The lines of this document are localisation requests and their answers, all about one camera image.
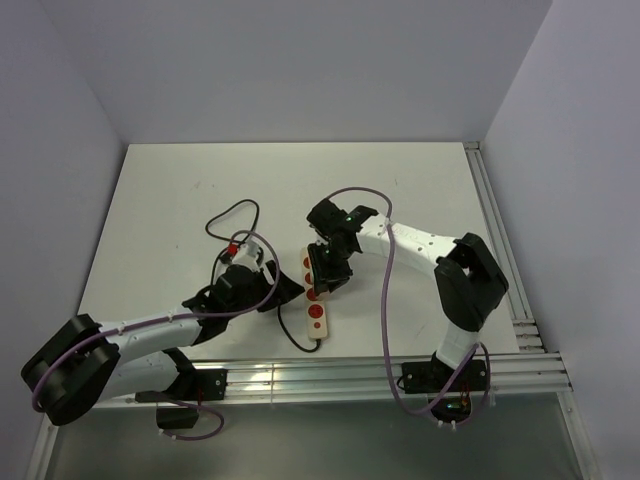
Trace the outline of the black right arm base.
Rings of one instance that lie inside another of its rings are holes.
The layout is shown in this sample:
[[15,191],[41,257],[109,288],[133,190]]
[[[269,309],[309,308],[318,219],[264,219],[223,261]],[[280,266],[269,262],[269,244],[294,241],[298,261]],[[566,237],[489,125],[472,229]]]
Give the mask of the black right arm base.
[[396,387],[407,395],[426,394],[429,403],[443,394],[428,414],[439,426],[464,425],[489,401],[492,370],[487,354],[483,359],[469,358],[460,367],[455,375],[455,369],[438,360],[436,354],[430,360],[404,362]]

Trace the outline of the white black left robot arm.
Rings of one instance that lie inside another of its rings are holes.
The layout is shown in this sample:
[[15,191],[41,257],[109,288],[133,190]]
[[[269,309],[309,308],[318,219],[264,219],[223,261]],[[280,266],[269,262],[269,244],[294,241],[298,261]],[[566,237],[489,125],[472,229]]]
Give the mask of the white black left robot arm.
[[216,386],[183,348],[216,338],[240,315],[277,309],[304,292],[273,260],[256,268],[230,265],[168,313],[115,323],[88,314],[71,318],[23,366],[21,377],[33,409],[56,426],[129,394],[161,401],[215,395]]

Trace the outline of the beige power strip red sockets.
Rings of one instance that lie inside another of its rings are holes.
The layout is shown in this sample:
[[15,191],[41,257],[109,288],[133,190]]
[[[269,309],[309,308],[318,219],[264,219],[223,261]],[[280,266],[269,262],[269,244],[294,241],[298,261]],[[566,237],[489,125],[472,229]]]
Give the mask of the beige power strip red sockets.
[[302,281],[305,287],[305,319],[307,334],[312,341],[325,341],[329,337],[325,296],[316,294],[313,288],[313,276],[310,257],[306,247],[300,252]]

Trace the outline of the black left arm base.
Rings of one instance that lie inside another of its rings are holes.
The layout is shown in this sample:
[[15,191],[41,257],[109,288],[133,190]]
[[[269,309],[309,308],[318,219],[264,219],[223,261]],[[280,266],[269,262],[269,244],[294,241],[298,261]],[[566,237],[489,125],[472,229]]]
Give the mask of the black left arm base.
[[[225,425],[223,415],[208,405],[225,397],[227,369],[196,369],[180,373],[176,380],[164,391],[136,393],[136,403],[156,404],[156,425],[160,433],[181,441],[200,441],[219,434]],[[218,426],[206,434],[187,435],[207,414],[218,420]]]

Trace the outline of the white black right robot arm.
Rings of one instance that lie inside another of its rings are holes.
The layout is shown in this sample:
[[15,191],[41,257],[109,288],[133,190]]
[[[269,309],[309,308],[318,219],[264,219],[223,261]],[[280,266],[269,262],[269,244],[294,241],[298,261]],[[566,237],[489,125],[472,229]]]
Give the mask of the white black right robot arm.
[[499,306],[509,283],[484,240],[468,232],[460,238],[439,236],[392,221],[377,210],[358,206],[347,212],[323,199],[307,215],[321,243],[307,247],[314,293],[331,293],[345,285],[355,253],[387,260],[380,314],[383,354],[390,356],[388,293],[395,261],[431,278],[449,326],[435,350],[433,378],[452,390],[468,374],[466,363],[479,347],[479,334]]

